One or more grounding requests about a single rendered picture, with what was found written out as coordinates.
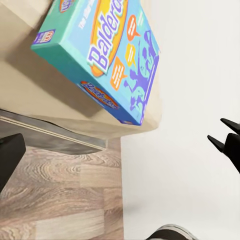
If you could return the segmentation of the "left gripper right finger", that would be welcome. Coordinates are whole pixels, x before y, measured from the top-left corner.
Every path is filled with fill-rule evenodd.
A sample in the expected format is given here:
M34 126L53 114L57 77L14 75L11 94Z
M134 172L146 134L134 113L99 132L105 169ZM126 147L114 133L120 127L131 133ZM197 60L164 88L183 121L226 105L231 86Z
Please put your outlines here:
M240 134L228 133L224 143L224 153L240 173Z

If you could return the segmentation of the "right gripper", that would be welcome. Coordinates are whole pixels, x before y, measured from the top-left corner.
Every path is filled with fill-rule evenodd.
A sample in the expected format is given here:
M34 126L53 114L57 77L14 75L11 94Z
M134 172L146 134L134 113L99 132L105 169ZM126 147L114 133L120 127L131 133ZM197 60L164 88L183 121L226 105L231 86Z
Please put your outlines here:
M235 134L240 135L240 123L235 123L230 121L226 118L221 118L223 124L227 125L230 129L234 131ZM225 144L221 141L217 140L216 138L212 137L211 135L207 135L207 138L214 144L214 146L221 152L225 154L224 147Z

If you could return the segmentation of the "board game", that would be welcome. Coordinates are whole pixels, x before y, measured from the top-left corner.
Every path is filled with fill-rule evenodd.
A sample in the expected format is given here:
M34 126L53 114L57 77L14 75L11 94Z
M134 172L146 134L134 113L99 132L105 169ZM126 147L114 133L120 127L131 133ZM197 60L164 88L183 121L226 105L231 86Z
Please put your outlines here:
M122 124L143 124L161 51L139 0L54 0L30 48Z

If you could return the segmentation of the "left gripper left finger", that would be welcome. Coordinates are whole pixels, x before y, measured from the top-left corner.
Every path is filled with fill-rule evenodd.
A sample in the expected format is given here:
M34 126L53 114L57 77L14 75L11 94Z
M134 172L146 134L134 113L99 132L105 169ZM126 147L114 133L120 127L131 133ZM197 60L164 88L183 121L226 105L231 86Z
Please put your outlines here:
M26 153L26 148L21 133L0 138L0 193Z

